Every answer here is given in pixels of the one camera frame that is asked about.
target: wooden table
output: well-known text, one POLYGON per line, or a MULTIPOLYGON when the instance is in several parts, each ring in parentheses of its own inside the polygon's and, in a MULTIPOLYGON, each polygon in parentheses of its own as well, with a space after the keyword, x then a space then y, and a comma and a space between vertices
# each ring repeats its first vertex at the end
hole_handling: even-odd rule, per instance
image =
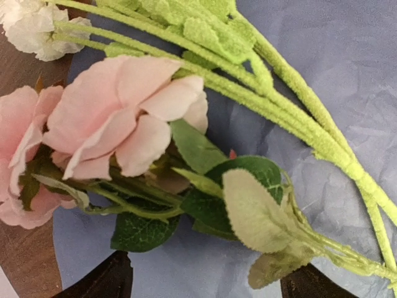
MULTIPOLYGON (((0 96, 24 85, 34 86, 40 75, 46 86, 65 79, 70 62, 71 55, 54 62, 38 61, 34 55, 18 52, 1 34, 0 96)), ((61 291, 52 222, 34 230, 0 222, 0 243, 0 266, 20 298, 49 298, 61 291)))

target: pale green leaf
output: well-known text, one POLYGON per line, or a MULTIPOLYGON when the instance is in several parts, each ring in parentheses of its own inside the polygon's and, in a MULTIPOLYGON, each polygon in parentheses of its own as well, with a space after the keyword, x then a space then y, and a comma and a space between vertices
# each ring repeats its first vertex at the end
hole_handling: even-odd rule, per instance
POLYGON ((280 251, 298 232, 295 221, 250 172, 226 172, 223 194, 233 231, 247 247, 263 253, 280 251))
POLYGON ((227 31, 214 30, 207 21, 196 17, 188 17, 184 22, 184 36, 234 64, 246 61, 251 52, 239 42, 240 38, 233 38, 227 31))
POLYGON ((112 42, 105 47, 105 54, 109 58, 114 58, 120 55, 139 57, 143 56, 145 53, 123 45, 122 43, 112 42))
POLYGON ((237 10, 236 0, 200 0, 200 3, 223 22, 237 10))
POLYGON ((192 183, 199 191, 202 191, 205 194, 209 194, 211 196, 219 198, 223 197, 222 188, 212 179, 191 171, 187 171, 185 169, 173 168, 173 170, 188 179, 190 183, 192 183))
POLYGON ((37 181, 50 188, 61 189, 62 191, 66 191, 71 197, 73 197, 76 200, 79 208, 87 209, 89 207, 89 196, 85 192, 78 191, 77 189, 70 187, 67 184, 59 180, 55 180, 51 177, 46 177, 37 174, 33 174, 32 176, 37 181))
POLYGON ((275 253, 264 253, 251 266, 248 283, 253 289, 266 287, 306 266, 314 256, 312 249, 298 242, 293 242, 275 253))

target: artificial flower bunch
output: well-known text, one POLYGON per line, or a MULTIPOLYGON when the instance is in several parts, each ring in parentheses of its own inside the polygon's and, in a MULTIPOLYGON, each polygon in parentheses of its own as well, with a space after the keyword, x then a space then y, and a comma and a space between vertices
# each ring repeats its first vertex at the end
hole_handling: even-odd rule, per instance
MULTIPOLYGON (((238 12, 234 0, 100 0, 96 6, 48 0, 40 2, 38 11, 57 11, 55 4, 144 30, 184 51, 175 56, 52 14, 45 31, 51 32, 51 41, 86 45, 109 58, 65 89, 36 93, 25 87, 0 98, 0 115, 11 115, 1 117, 0 123, 12 127, 0 132, 5 133, 0 138, 0 219, 34 227, 59 205, 75 203, 88 214, 118 214, 112 248, 141 252, 164 243, 180 216, 187 214, 194 219, 193 229, 241 241, 263 253, 249 273, 253 288, 286 276, 315 256, 357 274, 388 278, 395 288, 397 267, 379 207, 395 224, 397 207, 363 169, 313 90, 238 12), (89 34, 111 42, 88 40, 89 34), (274 88, 264 61, 311 115, 274 88), (244 67, 247 62, 252 72, 244 67), (214 146, 203 134, 204 86, 279 124, 313 147, 318 159, 335 164, 354 180, 385 265, 313 231, 297 207, 291 180, 273 162, 259 156, 226 156, 214 146), (25 97, 32 105, 22 110, 18 102, 25 97), (23 125, 17 124, 21 111, 23 125), (110 204, 93 205, 90 192, 110 204)), ((5 24, 12 10, 2 7, 5 24)), ((38 19, 29 22, 41 24, 38 19)), ((4 28, 17 44, 12 26, 4 28)), ((17 48, 42 58, 41 48, 17 48)))
POLYGON ((8 41, 22 52, 35 53, 37 59, 52 61, 67 53, 77 53, 83 48, 76 43, 55 40, 54 34, 66 33, 89 39, 87 32, 58 30, 55 28, 55 21, 91 25, 90 20, 83 17, 69 19, 67 9, 60 9, 55 4, 45 1, 0 1, 0 24, 8 41))

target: flower petal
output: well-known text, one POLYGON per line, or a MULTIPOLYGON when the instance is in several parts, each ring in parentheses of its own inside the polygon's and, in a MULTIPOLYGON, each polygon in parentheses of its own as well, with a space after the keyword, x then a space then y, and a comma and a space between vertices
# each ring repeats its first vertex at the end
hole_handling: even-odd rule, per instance
POLYGON ((40 187, 38 194, 32 200, 32 210, 25 211, 22 201, 16 197, 0 205, 0 220, 7 225, 20 225, 26 229, 39 227, 52 218, 54 210, 60 206, 64 196, 40 187))
POLYGON ((208 101, 207 94, 203 91, 198 96, 198 99, 189 107, 189 110, 184 115, 184 119, 191 126, 195 127, 202 133, 208 129, 208 101))
POLYGON ((164 86, 181 65, 167 58, 130 57, 118 74, 117 91, 121 103, 137 106, 164 86))
POLYGON ((177 120, 197 101, 203 87, 204 80, 199 76, 176 79, 142 102, 140 108, 163 121, 177 120))
POLYGON ((166 151, 171 142, 171 128, 150 115, 139 118, 136 130, 116 148, 118 164, 124 176, 139 176, 166 151))
POLYGON ((63 92, 48 118, 44 143, 72 155, 111 114, 121 108, 115 86, 127 56, 108 58, 83 71, 63 92))
POLYGON ((12 168, 10 191, 15 196, 19 196, 20 194, 19 176, 26 170, 26 162, 33 159, 39 144, 42 142, 44 122, 44 115, 40 115, 35 118, 20 141, 12 160, 10 161, 9 167, 12 168))
POLYGON ((63 179, 74 178, 85 179, 104 179, 111 180, 109 175, 109 158, 113 152, 93 160, 80 161, 76 166, 67 167, 63 179))
POLYGON ((8 168, 8 160, 0 160, 0 203, 10 197, 8 187, 10 185, 11 171, 8 168))
POLYGON ((113 152, 133 132, 135 127, 135 109, 128 108, 115 112, 74 152, 66 167, 64 179, 74 176, 72 174, 74 167, 81 161, 91 160, 113 152))
POLYGON ((37 101, 36 91, 28 86, 0 97, 0 140, 7 140, 0 142, 0 158, 13 156, 32 122, 37 101))

